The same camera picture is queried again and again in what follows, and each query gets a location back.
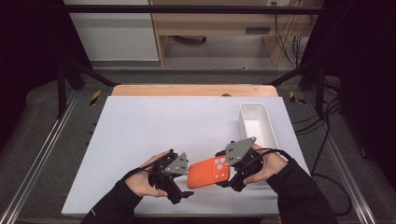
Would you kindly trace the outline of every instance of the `orange smartphone case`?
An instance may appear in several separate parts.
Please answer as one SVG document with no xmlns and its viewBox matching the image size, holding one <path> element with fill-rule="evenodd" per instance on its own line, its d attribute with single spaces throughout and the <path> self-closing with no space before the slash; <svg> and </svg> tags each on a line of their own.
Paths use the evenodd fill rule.
<svg viewBox="0 0 396 224">
<path fill-rule="evenodd" d="M 225 161 L 224 155 L 190 165 L 187 187 L 197 189 L 228 180 L 230 178 L 230 167 L 226 165 Z"/>
</svg>

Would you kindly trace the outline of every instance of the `white cabinet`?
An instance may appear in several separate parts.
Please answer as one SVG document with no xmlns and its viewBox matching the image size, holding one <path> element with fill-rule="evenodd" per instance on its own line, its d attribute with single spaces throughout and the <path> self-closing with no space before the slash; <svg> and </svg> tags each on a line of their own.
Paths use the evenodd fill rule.
<svg viewBox="0 0 396 224">
<path fill-rule="evenodd" d="M 147 0 L 64 0 L 67 5 L 148 5 Z M 70 13 L 90 61 L 159 61 L 148 13 Z"/>
</svg>

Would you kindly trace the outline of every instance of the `white table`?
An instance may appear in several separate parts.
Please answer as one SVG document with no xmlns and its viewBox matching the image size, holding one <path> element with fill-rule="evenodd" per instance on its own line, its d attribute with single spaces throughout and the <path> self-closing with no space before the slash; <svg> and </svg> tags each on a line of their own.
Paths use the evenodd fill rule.
<svg viewBox="0 0 396 224">
<path fill-rule="evenodd" d="M 154 154 L 173 148 L 186 152 L 189 164 L 213 157 L 231 141 L 241 140 L 239 106 L 265 104 L 280 149 L 308 171 L 286 107 L 280 97 L 110 96 L 62 211 L 85 216 L 128 171 Z M 187 177 L 176 178 L 181 190 Z M 213 185 L 195 189 L 172 204 L 145 197 L 137 217 L 257 217 L 278 214 L 277 196 L 265 182 L 241 192 Z"/>
</svg>

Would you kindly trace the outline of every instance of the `black jacket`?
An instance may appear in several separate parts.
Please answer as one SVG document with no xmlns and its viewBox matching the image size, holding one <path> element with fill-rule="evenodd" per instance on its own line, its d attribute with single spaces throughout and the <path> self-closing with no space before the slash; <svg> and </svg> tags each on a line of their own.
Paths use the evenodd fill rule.
<svg viewBox="0 0 396 224">
<path fill-rule="evenodd" d="M 268 178 L 267 183 L 278 194 L 277 205 L 282 224 L 337 223 L 326 198 L 295 160 L 290 160 L 277 175 Z M 133 223 L 134 208 L 141 200 L 120 180 L 81 224 Z"/>
</svg>

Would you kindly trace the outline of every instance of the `white rectangular bin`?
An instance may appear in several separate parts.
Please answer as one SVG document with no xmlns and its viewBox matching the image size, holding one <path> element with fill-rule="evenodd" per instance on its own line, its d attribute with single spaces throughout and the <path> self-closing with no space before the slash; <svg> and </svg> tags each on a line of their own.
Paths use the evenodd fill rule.
<svg viewBox="0 0 396 224">
<path fill-rule="evenodd" d="M 278 149 L 265 105 L 258 103 L 242 104 L 238 122 L 242 139 L 254 136 L 257 138 L 257 145 Z"/>
</svg>

